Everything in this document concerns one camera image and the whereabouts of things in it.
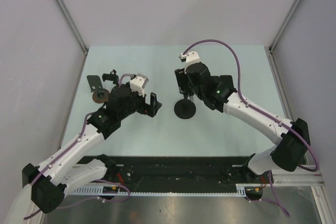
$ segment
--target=red wire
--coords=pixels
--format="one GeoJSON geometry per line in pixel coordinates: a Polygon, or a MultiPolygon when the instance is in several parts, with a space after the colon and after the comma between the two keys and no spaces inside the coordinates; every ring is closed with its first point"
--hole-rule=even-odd
{"type": "Polygon", "coordinates": [[[121,177],[120,173],[117,173],[117,176],[119,177],[119,182],[123,185],[124,184],[124,180],[121,177]]]}
{"type": "Polygon", "coordinates": [[[267,181],[264,179],[264,177],[262,175],[261,175],[261,182],[263,184],[263,188],[265,188],[267,186],[267,181]]]}

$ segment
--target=white cable tray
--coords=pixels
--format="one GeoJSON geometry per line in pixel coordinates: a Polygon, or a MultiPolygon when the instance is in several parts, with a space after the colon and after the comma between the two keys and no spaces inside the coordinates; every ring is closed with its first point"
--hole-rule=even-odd
{"type": "MultiPolygon", "coordinates": [[[[115,196],[127,195],[126,192],[119,193],[103,193],[103,188],[110,185],[87,185],[76,189],[71,192],[70,195],[82,195],[82,196],[115,196]]],[[[202,196],[202,197],[246,197],[244,187],[237,186],[236,193],[142,193],[142,192],[131,192],[132,196],[202,196]]]]}

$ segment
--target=black bracket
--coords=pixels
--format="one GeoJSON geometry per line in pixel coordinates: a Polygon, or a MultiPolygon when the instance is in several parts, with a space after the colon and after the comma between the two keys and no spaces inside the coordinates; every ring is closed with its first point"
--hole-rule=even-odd
{"type": "Polygon", "coordinates": [[[162,103],[158,102],[155,93],[151,93],[150,104],[145,103],[144,106],[138,110],[138,113],[143,115],[149,115],[150,117],[155,117],[158,110],[162,107],[162,103]]]}
{"type": "MultiPolygon", "coordinates": [[[[26,165],[22,170],[23,187],[31,183],[38,174],[38,167],[32,164],[26,165]]],[[[61,204],[65,197],[64,189],[67,187],[64,184],[55,186],[50,179],[42,175],[31,189],[32,202],[45,214],[55,210],[61,204]]]]}
{"type": "Polygon", "coordinates": [[[86,76],[86,78],[88,79],[91,92],[95,92],[103,88],[103,84],[101,83],[99,76],[86,76]]]}
{"type": "MultiPolygon", "coordinates": [[[[295,122],[292,122],[291,128],[310,145],[308,124],[306,121],[298,118],[295,122]]],[[[272,160],[281,169],[293,172],[305,158],[307,147],[290,131],[286,134],[283,133],[281,137],[282,141],[271,153],[272,160]]]]}
{"type": "Polygon", "coordinates": [[[114,85],[119,85],[119,76],[116,70],[112,70],[110,73],[104,73],[102,75],[103,81],[112,81],[114,85]]]}

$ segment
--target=black object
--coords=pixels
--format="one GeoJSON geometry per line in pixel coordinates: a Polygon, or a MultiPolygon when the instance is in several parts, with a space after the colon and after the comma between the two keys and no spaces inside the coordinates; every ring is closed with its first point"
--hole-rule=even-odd
{"type": "Polygon", "coordinates": [[[107,89],[99,89],[92,94],[92,99],[95,103],[104,103],[107,102],[109,94],[107,89]]]}
{"type": "Polygon", "coordinates": [[[254,172],[252,172],[250,168],[248,168],[248,163],[250,162],[250,160],[254,155],[256,154],[253,153],[251,156],[249,156],[248,160],[245,161],[244,165],[241,168],[244,178],[246,178],[246,180],[249,182],[255,181],[257,178],[257,175],[254,172]]]}
{"type": "Polygon", "coordinates": [[[114,69],[110,73],[104,73],[103,76],[103,81],[112,81],[114,85],[119,85],[119,76],[117,76],[117,71],[114,69]]]}
{"type": "MultiPolygon", "coordinates": [[[[83,157],[86,164],[95,157],[83,157]]],[[[139,193],[236,193],[236,184],[249,182],[242,167],[249,157],[121,157],[111,156],[124,184],[139,193]]]]}
{"type": "Polygon", "coordinates": [[[181,119],[190,119],[196,114],[196,106],[191,100],[182,99],[175,103],[174,112],[181,119]]]}
{"type": "Polygon", "coordinates": [[[195,94],[208,108],[222,113],[228,97],[237,92],[232,76],[211,76],[208,67],[201,62],[191,64],[185,71],[175,70],[175,76],[180,93],[195,94]]]}
{"type": "Polygon", "coordinates": [[[107,168],[107,171],[106,171],[103,179],[113,180],[115,174],[117,173],[117,169],[118,169],[116,162],[111,157],[109,157],[105,154],[101,154],[101,155],[95,157],[95,159],[98,159],[98,160],[102,161],[105,164],[105,167],[107,168]]]}
{"type": "Polygon", "coordinates": [[[255,188],[255,187],[245,187],[246,199],[247,200],[259,200],[263,196],[263,189],[262,188],[255,188]]]}
{"type": "Polygon", "coordinates": [[[88,79],[91,92],[95,92],[96,90],[100,90],[103,88],[103,84],[101,83],[99,76],[86,76],[88,79]]]}
{"type": "Polygon", "coordinates": [[[151,103],[147,104],[145,96],[142,97],[138,92],[132,91],[127,82],[112,89],[106,107],[103,106],[93,113],[88,123],[96,127],[98,132],[107,139],[129,115],[138,112],[154,117],[161,106],[162,104],[156,99],[156,94],[151,93],[151,103]]]}
{"type": "MultiPolygon", "coordinates": [[[[308,124],[304,120],[298,118],[292,123],[291,128],[299,133],[310,145],[308,124]]],[[[282,140],[280,144],[270,155],[277,166],[289,172],[293,172],[304,158],[307,147],[290,131],[281,136],[282,140]]]]}
{"type": "MultiPolygon", "coordinates": [[[[31,183],[39,174],[38,167],[28,164],[22,170],[23,187],[31,183]]],[[[64,199],[66,185],[55,186],[48,177],[42,175],[32,187],[31,200],[45,214],[55,210],[64,199]]]]}

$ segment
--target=brown spool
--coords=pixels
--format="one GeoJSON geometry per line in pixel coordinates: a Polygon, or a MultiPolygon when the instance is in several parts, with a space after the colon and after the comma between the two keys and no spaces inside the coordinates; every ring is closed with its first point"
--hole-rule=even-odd
{"type": "Polygon", "coordinates": [[[95,103],[104,103],[107,102],[109,94],[110,92],[107,89],[99,89],[93,93],[92,99],[95,103]]]}

